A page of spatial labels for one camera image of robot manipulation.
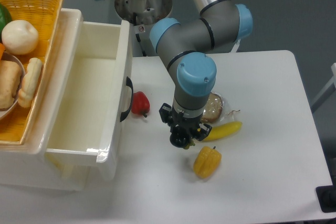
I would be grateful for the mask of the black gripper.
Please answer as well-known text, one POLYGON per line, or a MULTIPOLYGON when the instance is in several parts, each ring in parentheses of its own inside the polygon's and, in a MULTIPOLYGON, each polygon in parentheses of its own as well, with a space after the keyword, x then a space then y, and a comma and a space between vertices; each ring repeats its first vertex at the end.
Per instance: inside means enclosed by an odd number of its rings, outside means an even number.
POLYGON ((204 140, 212 129, 212 126, 209 124, 201 123, 200 115, 195 118, 187 118, 185 112, 176 112, 167 103, 162 104, 159 114, 162 122, 170 127, 171 137, 179 136, 179 125, 186 130, 188 143, 191 143, 193 140, 204 140))

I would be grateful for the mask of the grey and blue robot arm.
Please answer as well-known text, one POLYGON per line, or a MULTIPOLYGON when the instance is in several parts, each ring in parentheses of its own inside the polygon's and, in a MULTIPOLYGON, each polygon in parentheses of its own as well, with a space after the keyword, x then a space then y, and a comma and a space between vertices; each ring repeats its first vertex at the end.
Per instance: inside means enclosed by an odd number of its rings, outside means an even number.
POLYGON ((182 25, 169 16, 169 0, 115 0, 119 17, 135 27, 149 27, 148 38, 175 84, 172 105, 159 110, 178 148, 202 141, 211 132, 201 117, 216 80, 216 65, 207 52, 249 36, 250 10, 231 0, 194 0, 198 20, 182 25))

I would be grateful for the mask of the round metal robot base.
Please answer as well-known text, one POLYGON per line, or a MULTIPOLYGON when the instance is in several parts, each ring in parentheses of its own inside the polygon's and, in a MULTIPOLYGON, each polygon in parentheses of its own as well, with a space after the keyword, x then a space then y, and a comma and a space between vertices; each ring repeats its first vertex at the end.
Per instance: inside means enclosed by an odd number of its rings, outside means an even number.
POLYGON ((169 17, 172 0, 114 0, 118 16, 133 25, 153 25, 169 17))

